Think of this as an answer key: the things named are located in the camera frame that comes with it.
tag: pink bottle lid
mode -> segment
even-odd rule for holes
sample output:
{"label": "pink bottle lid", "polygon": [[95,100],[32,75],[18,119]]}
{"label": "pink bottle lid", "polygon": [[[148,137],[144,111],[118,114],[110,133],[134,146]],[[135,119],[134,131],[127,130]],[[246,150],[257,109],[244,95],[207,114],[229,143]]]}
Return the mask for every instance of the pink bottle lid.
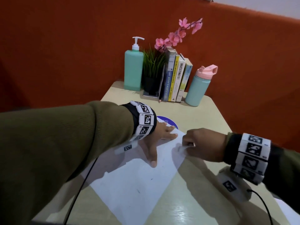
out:
{"label": "pink bottle lid", "polygon": [[216,65],[210,65],[208,67],[201,66],[201,68],[197,69],[196,76],[210,80],[212,79],[212,76],[215,75],[218,71],[218,66]]}

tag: person's left hand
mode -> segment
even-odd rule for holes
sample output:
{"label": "person's left hand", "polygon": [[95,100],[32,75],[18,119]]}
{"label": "person's left hand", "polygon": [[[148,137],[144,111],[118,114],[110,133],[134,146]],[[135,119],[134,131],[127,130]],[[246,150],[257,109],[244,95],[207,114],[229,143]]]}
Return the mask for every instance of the person's left hand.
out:
{"label": "person's left hand", "polygon": [[157,166],[157,151],[156,145],[160,139],[173,140],[177,138],[178,134],[171,133],[174,130],[174,126],[167,126],[166,122],[157,121],[156,128],[153,133],[146,136],[141,140],[146,147],[146,157],[151,161],[151,166]]}

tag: teal water bottle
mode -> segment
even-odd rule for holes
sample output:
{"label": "teal water bottle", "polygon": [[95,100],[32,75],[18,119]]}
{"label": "teal water bottle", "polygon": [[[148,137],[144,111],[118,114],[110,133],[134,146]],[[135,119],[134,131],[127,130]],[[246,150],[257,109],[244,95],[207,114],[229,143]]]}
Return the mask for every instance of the teal water bottle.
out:
{"label": "teal water bottle", "polygon": [[132,50],[127,50],[125,52],[124,88],[133,91],[140,91],[144,54],[139,51],[140,47],[137,45],[137,39],[144,40],[144,38],[132,38],[135,39],[135,44],[133,44]]}
{"label": "teal water bottle", "polygon": [[197,69],[185,98],[185,102],[188,105],[199,106],[201,99],[203,98],[212,79],[212,76],[215,75],[217,71],[218,66],[216,65],[210,65],[206,68],[202,66],[201,68]]}

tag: black pot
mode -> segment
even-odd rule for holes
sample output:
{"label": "black pot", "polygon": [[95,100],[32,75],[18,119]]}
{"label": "black pot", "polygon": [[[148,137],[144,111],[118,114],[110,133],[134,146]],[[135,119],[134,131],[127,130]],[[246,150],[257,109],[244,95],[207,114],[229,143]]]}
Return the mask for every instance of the black pot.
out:
{"label": "black pot", "polygon": [[156,93],[159,89],[159,78],[150,78],[144,76],[144,90],[151,93]]}

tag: cable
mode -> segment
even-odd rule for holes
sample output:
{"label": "cable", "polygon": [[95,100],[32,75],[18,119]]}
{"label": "cable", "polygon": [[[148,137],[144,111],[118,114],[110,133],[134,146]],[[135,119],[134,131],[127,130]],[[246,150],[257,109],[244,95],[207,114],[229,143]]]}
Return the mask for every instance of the cable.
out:
{"label": "cable", "polygon": [[272,220],[271,214],[270,214],[270,212],[269,212],[269,209],[268,209],[267,205],[265,204],[265,202],[263,201],[263,199],[261,198],[261,196],[260,196],[257,192],[255,192],[255,191],[253,191],[253,190],[247,190],[247,192],[255,193],[255,194],[261,199],[261,201],[263,202],[263,204],[264,204],[264,206],[265,206],[265,208],[266,208],[266,210],[267,210],[267,213],[268,213],[268,216],[269,216],[271,225],[273,225],[273,220]]}
{"label": "cable", "polygon": [[90,174],[91,170],[93,169],[93,166],[95,165],[97,159],[98,159],[98,157],[97,157],[97,158],[95,159],[95,161],[93,162],[93,165],[92,165],[92,167],[90,168],[90,170],[88,171],[88,174],[86,175],[86,177],[85,177],[85,179],[84,179],[82,185],[80,186],[80,188],[79,188],[79,190],[78,190],[78,193],[77,193],[76,196],[74,197],[74,199],[73,199],[73,201],[72,201],[72,204],[71,204],[71,206],[70,206],[70,208],[69,208],[69,210],[68,210],[68,212],[67,212],[67,215],[66,215],[66,217],[65,217],[65,220],[64,220],[64,222],[63,222],[63,225],[66,225],[66,224],[67,224],[68,219],[69,219],[69,216],[70,216],[71,211],[72,211],[72,209],[73,209],[73,206],[74,206],[74,204],[75,204],[75,202],[76,202],[76,200],[77,200],[77,197],[79,196],[79,194],[80,194],[80,192],[81,192],[81,190],[82,190],[82,188],[83,188],[83,185],[85,184],[85,182],[86,182],[86,180],[87,180],[87,178],[88,178],[88,175]]}

